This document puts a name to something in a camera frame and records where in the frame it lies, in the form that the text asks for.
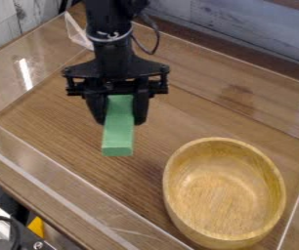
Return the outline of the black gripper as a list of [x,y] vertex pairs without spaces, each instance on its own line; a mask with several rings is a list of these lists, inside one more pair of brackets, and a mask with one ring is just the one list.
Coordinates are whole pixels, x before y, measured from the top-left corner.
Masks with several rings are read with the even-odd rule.
[[89,34],[94,58],[80,64],[68,66],[62,71],[66,79],[69,96],[85,96],[89,112],[97,124],[102,125],[106,115],[105,95],[134,95],[134,124],[142,125],[148,119],[149,96],[168,93],[169,66],[141,58],[133,50],[133,44],[148,53],[129,30],[106,33],[98,31]]

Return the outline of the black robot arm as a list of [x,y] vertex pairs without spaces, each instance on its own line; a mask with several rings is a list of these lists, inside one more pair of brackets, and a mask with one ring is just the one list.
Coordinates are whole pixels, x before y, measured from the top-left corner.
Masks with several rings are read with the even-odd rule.
[[132,98],[130,113],[141,125],[149,115],[149,99],[168,92],[169,66],[138,57],[133,48],[140,41],[132,21],[140,18],[149,26],[154,21],[144,13],[149,0],[85,0],[86,38],[94,58],[62,70],[66,94],[86,100],[98,124],[105,123],[109,98]]

